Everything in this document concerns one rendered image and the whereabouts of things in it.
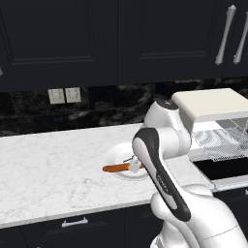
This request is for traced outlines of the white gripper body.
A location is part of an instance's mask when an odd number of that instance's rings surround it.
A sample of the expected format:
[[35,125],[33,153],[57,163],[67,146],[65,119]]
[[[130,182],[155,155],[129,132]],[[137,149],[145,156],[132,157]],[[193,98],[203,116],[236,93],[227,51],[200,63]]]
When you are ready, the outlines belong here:
[[136,156],[134,156],[130,162],[129,170],[132,172],[137,172],[139,169],[140,169],[140,161]]

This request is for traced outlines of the black base cupboard door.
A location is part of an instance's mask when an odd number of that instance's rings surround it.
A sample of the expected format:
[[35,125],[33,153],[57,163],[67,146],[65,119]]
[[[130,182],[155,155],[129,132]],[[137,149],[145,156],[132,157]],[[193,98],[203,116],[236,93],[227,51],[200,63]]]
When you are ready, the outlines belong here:
[[150,204],[125,209],[125,248],[150,248],[159,234],[163,221],[152,212]]
[[0,229],[0,248],[27,248],[19,227]]
[[245,236],[248,237],[248,187],[215,192],[213,196],[230,208]]

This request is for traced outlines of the toaster oven glass door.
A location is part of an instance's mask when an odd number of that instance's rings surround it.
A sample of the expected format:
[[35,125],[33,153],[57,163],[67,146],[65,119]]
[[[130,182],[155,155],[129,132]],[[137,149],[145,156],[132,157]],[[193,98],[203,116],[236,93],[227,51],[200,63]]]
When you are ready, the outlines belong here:
[[217,191],[248,187],[248,158],[213,162],[194,161],[193,164],[214,184]]

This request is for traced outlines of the white toaster oven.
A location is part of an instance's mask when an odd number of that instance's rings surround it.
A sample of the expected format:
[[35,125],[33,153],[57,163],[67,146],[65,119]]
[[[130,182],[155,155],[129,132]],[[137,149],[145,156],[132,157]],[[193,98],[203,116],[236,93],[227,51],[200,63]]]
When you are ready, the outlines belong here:
[[[210,160],[193,138],[195,132],[236,127],[248,135],[248,100],[230,88],[176,92],[171,99],[191,132],[192,146],[186,158],[192,165]],[[201,177],[211,183],[202,172]]]

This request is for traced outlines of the white round plate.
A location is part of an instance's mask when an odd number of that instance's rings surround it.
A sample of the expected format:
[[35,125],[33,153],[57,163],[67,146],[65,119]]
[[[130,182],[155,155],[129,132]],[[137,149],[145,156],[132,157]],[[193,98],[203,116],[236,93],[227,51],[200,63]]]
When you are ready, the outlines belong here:
[[[132,155],[134,155],[132,143],[130,141],[121,142],[107,152],[105,166],[124,164],[123,161]],[[141,181],[148,177],[145,169],[140,169],[137,173],[129,170],[114,172],[113,175],[127,181]]]

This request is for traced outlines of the black drawer front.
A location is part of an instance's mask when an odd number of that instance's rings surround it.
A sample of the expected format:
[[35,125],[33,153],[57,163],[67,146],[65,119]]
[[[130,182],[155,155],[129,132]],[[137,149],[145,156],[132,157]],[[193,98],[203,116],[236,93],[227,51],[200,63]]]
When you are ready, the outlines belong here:
[[[66,220],[88,224],[61,228]],[[20,227],[28,248],[124,248],[124,212],[120,209],[83,214]]]

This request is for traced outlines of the white wall socket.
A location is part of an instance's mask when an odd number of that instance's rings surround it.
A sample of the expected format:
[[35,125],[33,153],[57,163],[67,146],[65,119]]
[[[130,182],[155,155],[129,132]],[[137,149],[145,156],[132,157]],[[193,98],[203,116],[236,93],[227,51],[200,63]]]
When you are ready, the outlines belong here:
[[79,87],[66,88],[65,93],[66,93],[66,101],[68,103],[79,103],[81,101]]
[[52,105],[64,104],[64,91],[62,88],[48,90],[49,101]]

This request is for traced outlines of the black wall cupboard door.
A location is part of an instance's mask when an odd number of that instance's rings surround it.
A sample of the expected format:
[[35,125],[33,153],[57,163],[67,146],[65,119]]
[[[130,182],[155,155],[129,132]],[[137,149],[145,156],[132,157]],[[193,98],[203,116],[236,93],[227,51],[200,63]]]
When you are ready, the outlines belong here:
[[248,77],[248,34],[242,51],[241,61],[233,63],[233,57],[237,51],[248,12],[248,0],[235,0],[236,12],[232,21],[232,28],[227,42],[227,51],[224,56],[223,78]]
[[117,83],[117,0],[0,0],[0,92]]
[[223,0],[119,0],[118,82],[216,78]]

